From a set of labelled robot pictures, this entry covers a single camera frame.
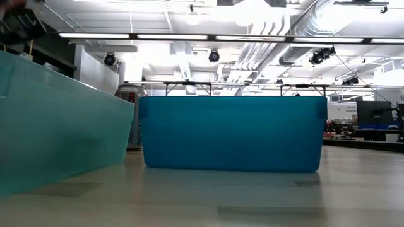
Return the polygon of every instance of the black equipment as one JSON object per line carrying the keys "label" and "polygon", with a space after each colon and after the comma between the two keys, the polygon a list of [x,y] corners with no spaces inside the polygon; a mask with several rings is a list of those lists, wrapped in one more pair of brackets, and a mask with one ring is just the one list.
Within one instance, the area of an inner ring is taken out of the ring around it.
{"label": "black equipment", "polygon": [[220,55],[219,55],[219,53],[217,52],[217,50],[212,50],[212,51],[210,52],[210,55],[209,55],[209,61],[212,62],[212,63],[214,63],[214,62],[218,62],[219,59],[220,59]]}
{"label": "black equipment", "polygon": [[319,52],[313,53],[313,56],[309,59],[309,62],[312,65],[321,64],[326,59],[329,59],[330,56],[336,54],[335,48],[322,48]]}
{"label": "black equipment", "polygon": [[28,40],[43,37],[47,34],[42,22],[27,4],[20,4],[5,12],[0,18],[0,43],[4,45],[19,44]]}
{"label": "black equipment", "polygon": [[394,124],[392,110],[387,101],[357,101],[359,128],[387,129]]}
{"label": "black equipment", "polygon": [[116,59],[115,59],[114,53],[108,53],[107,57],[105,57],[105,59],[104,59],[104,63],[107,66],[113,66],[115,64],[115,61],[116,61]]}

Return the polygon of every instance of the camera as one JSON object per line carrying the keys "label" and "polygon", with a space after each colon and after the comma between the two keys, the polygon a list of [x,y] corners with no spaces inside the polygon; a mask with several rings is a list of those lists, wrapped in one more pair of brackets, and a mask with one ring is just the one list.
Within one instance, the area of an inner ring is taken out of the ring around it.
{"label": "camera", "polygon": [[104,63],[107,66],[113,66],[115,64],[116,58],[115,58],[115,53],[108,53],[107,57],[104,59]]}
{"label": "camera", "polygon": [[212,62],[212,63],[214,63],[214,62],[218,62],[219,59],[220,59],[220,55],[219,55],[219,53],[217,52],[217,50],[212,50],[212,51],[210,52],[210,55],[209,55],[209,61]]}

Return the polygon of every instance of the spotlight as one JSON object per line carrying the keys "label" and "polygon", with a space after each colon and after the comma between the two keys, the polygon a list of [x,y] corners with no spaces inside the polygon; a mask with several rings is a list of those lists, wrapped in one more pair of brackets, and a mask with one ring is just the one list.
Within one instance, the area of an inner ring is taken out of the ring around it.
{"label": "spotlight", "polygon": [[330,56],[336,54],[335,48],[322,48],[319,52],[313,53],[313,56],[309,59],[312,65],[321,64],[323,61],[330,58]]}
{"label": "spotlight", "polygon": [[354,77],[354,78],[352,78],[350,81],[351,81],[351,84],[359,84],[359,79],[358,79],[358,77]]}
{"label": "spotlight", "polygon": [[217,52],[217,50],[212,50],[212,51],[210,52],[210,55],[209,55],[209,61],[212,62],[212,63],[214,63],[214,62],[218,62],[219,59],[220,59],[220,55],[219,55],[219,53]]}
{"label": "spotlight", "polygon": [[342,85],[354,85],[354,84],[359,84],[359,79],[358,77],[353,77],[350,79],[346,79],[342,82]]}
{"label": "spotlight", "polygon": [[115,64],[115,54],[114,53],[108,53],[107,57],[104,59],[104,63],[107,66],[113,66]]}

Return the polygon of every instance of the translucent teal bin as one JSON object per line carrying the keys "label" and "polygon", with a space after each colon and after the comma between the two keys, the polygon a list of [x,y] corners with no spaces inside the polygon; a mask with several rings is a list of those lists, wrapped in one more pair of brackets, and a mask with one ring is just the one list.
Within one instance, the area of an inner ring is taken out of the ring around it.
{"label": "translucent teal bin", "polygon": [[0,196],[121,162],[134,105],[0,52]]}

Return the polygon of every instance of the blue plastic bin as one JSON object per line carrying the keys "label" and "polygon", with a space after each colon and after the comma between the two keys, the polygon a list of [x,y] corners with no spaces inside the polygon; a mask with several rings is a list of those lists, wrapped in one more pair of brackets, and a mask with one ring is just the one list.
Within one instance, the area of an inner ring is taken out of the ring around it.
{"label": "blue plastic bin", "polygon": [[155,168],[315,172],[320,96],[140,98],[145,163]]}

